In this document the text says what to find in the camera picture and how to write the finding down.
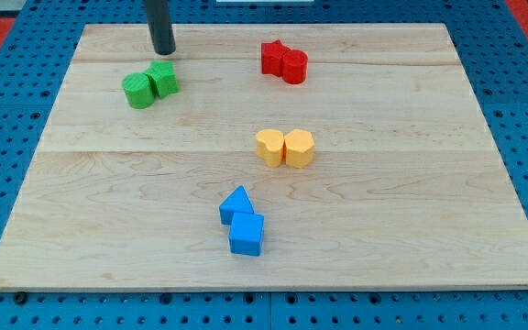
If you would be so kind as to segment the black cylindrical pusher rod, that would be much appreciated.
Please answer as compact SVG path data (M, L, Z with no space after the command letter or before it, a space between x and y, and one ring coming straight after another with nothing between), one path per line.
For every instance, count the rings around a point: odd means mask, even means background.
M145 0L148 30L154 51L170 55L176 50L170 10L167 0Z

